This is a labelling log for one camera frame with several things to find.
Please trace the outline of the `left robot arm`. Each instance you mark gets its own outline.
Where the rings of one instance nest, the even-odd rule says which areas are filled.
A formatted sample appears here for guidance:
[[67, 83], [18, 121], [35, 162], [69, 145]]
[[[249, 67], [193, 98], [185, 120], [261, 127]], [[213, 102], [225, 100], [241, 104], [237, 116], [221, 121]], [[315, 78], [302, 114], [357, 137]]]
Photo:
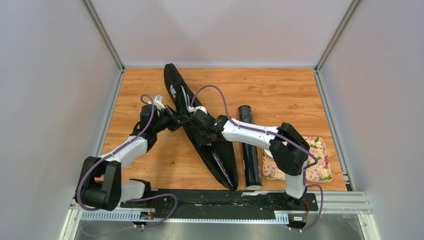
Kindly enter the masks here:
[[152, 149], [161, 131], [177, 130], [188, 116], [168, 105], [146, 104], [129, 137], [118, 147], [101, 156], [88, 156], [82, 165], [75, 191], [75, 201], [87, 211], [113, 211], [120, 203], [132, 201], [148, 207], [153, 194], [148, 182], [132, 178], [122, 181], [122, 171], [138, 157]]

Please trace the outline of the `black shuttlecock tube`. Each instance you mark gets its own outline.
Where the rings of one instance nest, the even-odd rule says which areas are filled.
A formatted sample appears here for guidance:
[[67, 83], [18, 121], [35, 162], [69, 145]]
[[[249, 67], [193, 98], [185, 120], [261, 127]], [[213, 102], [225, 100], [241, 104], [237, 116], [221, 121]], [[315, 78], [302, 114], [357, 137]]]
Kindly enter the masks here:
[[[253, 124], [252, 109], [249, 105], [238, 107], [239, 120]], [[261, 173], [259, 168], [259, 159], [257, 147], [254, 145], [241, 144], [243, 166], [245, 175], [245, 185], [247, 190], [258, 190], [262, 188]]]

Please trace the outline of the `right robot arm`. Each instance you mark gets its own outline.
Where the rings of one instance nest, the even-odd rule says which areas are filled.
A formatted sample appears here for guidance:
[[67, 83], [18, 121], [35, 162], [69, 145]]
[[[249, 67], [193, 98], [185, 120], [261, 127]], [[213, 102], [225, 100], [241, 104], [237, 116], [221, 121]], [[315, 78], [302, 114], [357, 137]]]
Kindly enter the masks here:
[[271, 153], [276, 166], [285, 174], [286, 205], [296, 210], [305, 203], [305, 167], [310, 146], [292, 125], [284, 122], [279, 127], [260, 126], [226, 115], [214, 118], [202, 110], [191, 113], [189, 122], [208, 143], [240, 142]]

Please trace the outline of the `black Crossway racket bag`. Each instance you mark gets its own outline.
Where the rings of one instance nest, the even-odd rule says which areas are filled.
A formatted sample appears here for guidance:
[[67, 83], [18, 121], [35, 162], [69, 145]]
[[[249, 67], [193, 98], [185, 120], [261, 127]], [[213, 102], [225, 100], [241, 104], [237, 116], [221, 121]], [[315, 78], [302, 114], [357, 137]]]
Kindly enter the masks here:
[[[190, 104], [194, 107], [203, 106], [198, 99], [193, 99], [195, 94], [173, 63], [164, 66], [163, 77], [178, 114], [188, 117]], [[213, 141], [201, 135], [201, 131], [186, 119], [182, 121], [182, 127], [214, 178], [227, 189], [235, 191], [239, 185], [239, 177], [233, 144], [227, 140]]]

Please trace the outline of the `silver badminton racket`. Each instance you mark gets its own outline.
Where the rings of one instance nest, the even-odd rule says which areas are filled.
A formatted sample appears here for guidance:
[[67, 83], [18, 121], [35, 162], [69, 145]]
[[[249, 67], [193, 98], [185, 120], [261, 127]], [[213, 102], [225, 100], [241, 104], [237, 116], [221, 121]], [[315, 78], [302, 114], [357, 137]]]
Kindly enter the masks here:
[[227, 172], [227, 170], [226, 170], [226, 168], [224, 166], [224, 162], [222, 161], [222, 159], [220, 158], [220, 156], [216, 153], [216, 151], [213, 150], [211, 153], [212, 153], [212, 156], [215, 159], [218, 167], [220, 168], [222, 174], [224, 175], [226, 181], [228, 182], [229, 188], [231, 188], [233, 183], [232, 183], [232, 181], [230, 179], [230, 176], [229, 176], [229, 174], [228, 174], [228, 172]]
[[184, 102], [185, 102], [185, 107], [188, 109], [189, 107], [191, 107], [191, 98], [190, 98], [190, 95], [186, 92], [184, 86], [181, 86], [181, 91], [182, 91], [182, 94], [183, 94], [183, 98], [184, 98]]

